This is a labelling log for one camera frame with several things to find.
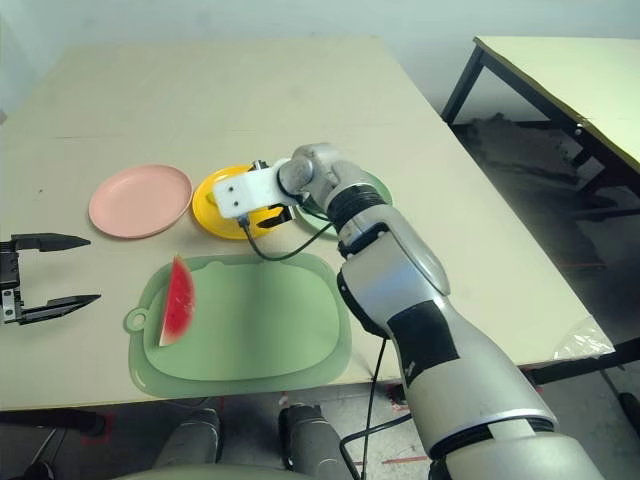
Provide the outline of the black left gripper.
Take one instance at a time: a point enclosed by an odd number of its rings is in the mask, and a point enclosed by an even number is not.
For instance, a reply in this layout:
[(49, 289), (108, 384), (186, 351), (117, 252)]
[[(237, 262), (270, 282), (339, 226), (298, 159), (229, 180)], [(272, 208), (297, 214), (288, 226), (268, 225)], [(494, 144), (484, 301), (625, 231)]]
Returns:
[(91, 241), (59, 233), (16, 234), (1, 243), (1, 320), (4, 324), (29, 325), (65, 316), (98, 300), (100, 294), (48, 300), (43, 306), (25, 308), (20, 293), (20, 250), (52, 252), (90, 245)]

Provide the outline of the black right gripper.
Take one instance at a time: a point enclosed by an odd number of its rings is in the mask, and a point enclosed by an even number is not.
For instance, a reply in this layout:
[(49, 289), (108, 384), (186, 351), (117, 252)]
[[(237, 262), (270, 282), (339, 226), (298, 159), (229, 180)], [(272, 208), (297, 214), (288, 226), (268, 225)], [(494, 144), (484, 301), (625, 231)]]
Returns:
[(273, 229), (294, 218), (292, 207), (283, 204), (264, 207), (258, 213), (260, 214), (258, 227), (263, 230)]

